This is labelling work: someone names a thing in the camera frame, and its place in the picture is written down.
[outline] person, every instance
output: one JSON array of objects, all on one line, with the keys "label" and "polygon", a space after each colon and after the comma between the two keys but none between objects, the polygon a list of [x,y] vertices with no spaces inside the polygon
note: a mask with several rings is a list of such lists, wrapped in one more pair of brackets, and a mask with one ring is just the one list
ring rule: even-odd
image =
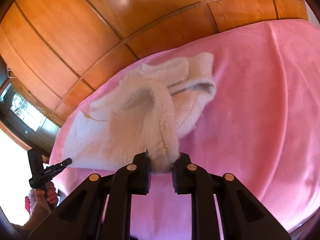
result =
[{"label": "person", "polygon": [[45,200],[50,204],[58,203],[58,194],[56,193],[54,184],[49,182],[48,187],[46,198],[43,198],[43,196],[45,196],[44,190],[37,188],[34,191],[36,203],[33,209],[30,210],[29,220],[23,226],[12,224],[13,228],[23,240],[27,240],[31,232],[49,215]]}]

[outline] pink tablecloth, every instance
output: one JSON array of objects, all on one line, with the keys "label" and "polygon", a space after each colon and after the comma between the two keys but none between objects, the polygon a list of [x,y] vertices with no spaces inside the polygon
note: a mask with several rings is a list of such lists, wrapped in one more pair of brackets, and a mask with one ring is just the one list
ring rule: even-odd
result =
[{"label": "pink tablecloth", "polygon": [[[320,31],[304,20],[256,23],[135,62],[68,118],[50,162],[61,161],[75,113],[116,87],[127,71],[204,51],[214,55],[217,95],[180,150],[210,173],[235,174],[290,230],[320,206]],[[94,172],[111,173],[67,168],[54,182],[69,194]],[[190,202],[174,193],[170,174],[153,175],[148,196],[133,197],[131,233],[191,239]]]}]

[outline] wooden wall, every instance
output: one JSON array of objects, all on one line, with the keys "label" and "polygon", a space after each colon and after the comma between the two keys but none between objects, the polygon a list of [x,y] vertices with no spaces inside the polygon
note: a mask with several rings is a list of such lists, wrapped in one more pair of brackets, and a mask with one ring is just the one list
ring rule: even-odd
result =
[{"label": "wooden wall", "polygon": [[18,90],[56,123],[150,54],[264,20],[308,20],[303,0],[16,0],[0,54]]}]

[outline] pink fabric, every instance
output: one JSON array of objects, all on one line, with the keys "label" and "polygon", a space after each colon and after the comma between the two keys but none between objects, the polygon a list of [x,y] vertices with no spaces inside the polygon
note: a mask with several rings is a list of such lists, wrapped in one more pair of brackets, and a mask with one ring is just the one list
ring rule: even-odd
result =
[{"label": "pink fabric", "polygon": [[[261,22],[146,57],[85,99],[62,127],[61,153],[75,113],[110,92],[142,62],[156,65],[200,52],[214,55],[217,94],[180,150],[208,172],[231,172],[290,230],[319,206],[320,31],[304,20]],[[67,168],[54,180],[69,194],[91,173]],[[191,200],[170,174],[153,175],[148,196],[133,196],[131,233],[142,239],[191,239]]]}]

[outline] metal rivet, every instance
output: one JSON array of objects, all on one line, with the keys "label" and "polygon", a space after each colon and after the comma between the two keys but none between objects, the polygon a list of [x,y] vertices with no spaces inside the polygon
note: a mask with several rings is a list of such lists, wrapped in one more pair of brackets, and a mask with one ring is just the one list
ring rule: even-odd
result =
[{"label": "metal rivet", "polygon": [[224,178],[227,181],[233,181],[235,179],[235,176],[233,176],[231,173],[227,173],[226,175],[224,175]]},{"label": "metal rivet", "polygon": [[137,165],[135,165],[135,164],[129,164],[127,166],[128,171],[135,171],[136,169],[137,169]]},{"label": "metal rivet", "polygon": [[189,164],[189,165],[187,166],[187,169],[188,169],[189,171],[195,171],[195,170],[197,169],[197,165],[191,163],[191,164]]},{"label": "metal rivet", "polygon": [[99,175],[98,174],[91,174],[89,177],[90,181],[97,181],[99,179]]}]

